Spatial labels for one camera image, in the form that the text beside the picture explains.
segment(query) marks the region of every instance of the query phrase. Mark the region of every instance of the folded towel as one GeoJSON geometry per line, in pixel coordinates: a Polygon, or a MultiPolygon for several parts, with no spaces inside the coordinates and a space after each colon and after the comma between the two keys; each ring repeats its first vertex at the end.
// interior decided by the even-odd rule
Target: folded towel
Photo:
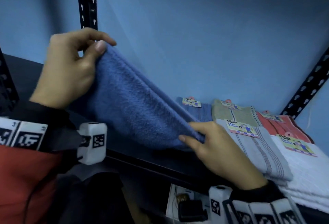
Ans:
{"type": "Polygon", "coordinates": [[[303,140],[306,143],[314,143],[313,140],[304,131],[302,131],[295,121],[288,115],[279,116],[284,121],[283,123],[265,118],[259,112],[257,112],[257,115],[263,127],[267,129],[270,135],[279,134],[291,136],[303,140]]]}
{"type": "Polygon", "coordinates": [[[329,209],[329,157],[315,144],[308,143],[307,146],[317,157],[286,149],[277,136],[272,136],[272,140],[294,175],[294,179],[280,189],[289,193],[296,203],[316,209],[322,206],[321,211],[329,209]]]}
{"type": "Polygon", "coordinates": [[[209,122],[212,121],[211,116],[211,104],[201,103],[201,107],[192,107],[182,104],[183,98],[178,97],[176,102],[180,104],[186,111],[188,111],[193,117],[198,119],[200,122],[209,122]]]}
{"type": "Polygon", "coordinates": [[[181,134],[204,142],[187,123],[198,120],[110,45],[96,65],[92,88],[71,109],[152,149],[184,149],[177,139],[181,134]]]}
{"type": "Polygon", "coordinates": [[[215,99],[212,105],[212,118],[214,121],[216,121],[216,119],[228,119],[251,126],[262,126],[257,112],[252,106],[240,107],[240,110],[232,110],[222,105],[219,99],[215,99]]]}
{"type": "Polygon", "coordinates": [[[225,128],[250,161],[264,175],[283,180],[293,179],[286,159],[283,157],[278,147],[276,147],[271,136],[264,127],[254,127],[259,136],[259,138],[256,138],[231,133],[224,120],[217,119],[216,122],[225,128]]]}

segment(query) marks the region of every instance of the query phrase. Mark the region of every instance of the paper label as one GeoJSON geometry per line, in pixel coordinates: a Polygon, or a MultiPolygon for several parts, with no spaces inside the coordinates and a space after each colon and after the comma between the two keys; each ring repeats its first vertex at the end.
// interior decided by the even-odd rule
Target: paper label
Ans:
{"type": "Polygon", "coordinates": [[[251,127],[249,124],[244,124],[232,120],[225,119],[226,124],[232,133],[247,135],[252,137],[258,137],[255,129],[251,127]]]}
{"type": "Polygon", "coordinates": [[[277,134],[277,136],[280,138],[282,144],[287,150],[317,157],[315,153],[310,149],[310,147],[308,147],[308,145],[303,140],[289,136],[283,136],[279,134],[277,134]]]}
{"type": "Polygon", "coordinates": [[[192,107],[201,107],[201,102],[192,100],[189,98],[183,98],[182,104],[192,106],[192,107]]]}
{"type": "Polygon", "coordinates": [[[278,116],[274,116],[274,115],[271,115],[271,114],[268,114],[268,113],[263,113],[263,112],[260,112],[260,114],[263,117],[265,117],[265,118],[268,118],[268,119],[271,119],[271,120],[275,120],[275,121],[284,123],[284,121],[282,120],[282,118],[280,118],[278,116]]]}
{"type": "Polygon", "coordinates": [[[225,101],[220,101],[222,103],[222,105],[224,105],[225,107],[229,108],[229,109],[233,109],[233,110],[242,110],[240,106],[237,106],[235,104],[232,103],[228,103],[225,101]]]}

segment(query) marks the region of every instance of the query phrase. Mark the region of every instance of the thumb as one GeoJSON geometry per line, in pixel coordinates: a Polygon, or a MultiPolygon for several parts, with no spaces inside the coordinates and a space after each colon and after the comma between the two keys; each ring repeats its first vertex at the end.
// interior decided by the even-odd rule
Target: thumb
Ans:
{"type": "Polygon", "coordinates": [[[203,144],[193,137],[179,135],[178,139],[185,143],[188,147],[190,147],[196,153],[196,155],[198,155],[200,151],[204,148],[203,144]]]}
{"type": "Polygon", "coordinates": [[[95,63],[96,60],[106,51],[106,42],[104,40],[97,41],[89,46],[85,51],[82,60],[95,63]]]}

